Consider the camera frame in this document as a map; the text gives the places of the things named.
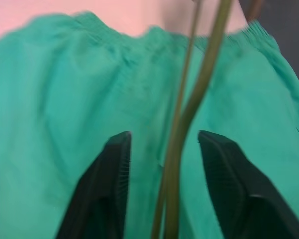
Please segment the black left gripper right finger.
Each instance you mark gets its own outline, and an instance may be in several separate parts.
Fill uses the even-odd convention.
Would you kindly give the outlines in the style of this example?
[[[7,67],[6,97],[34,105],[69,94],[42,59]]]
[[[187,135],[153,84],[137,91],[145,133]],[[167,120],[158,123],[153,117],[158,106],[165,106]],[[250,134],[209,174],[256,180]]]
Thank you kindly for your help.
[[[224,238],[299,239],[299,219],[236,142],[208,131],[200,131],[198,140]]]

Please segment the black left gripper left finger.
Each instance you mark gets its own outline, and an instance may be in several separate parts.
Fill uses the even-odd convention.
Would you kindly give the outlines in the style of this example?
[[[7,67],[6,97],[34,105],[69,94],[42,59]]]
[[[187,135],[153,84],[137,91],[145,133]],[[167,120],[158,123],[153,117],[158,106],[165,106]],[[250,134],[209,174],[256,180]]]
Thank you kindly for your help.
[[[131,141],[127,131],[109,138],[79,179],[56,238],[123,238]]]

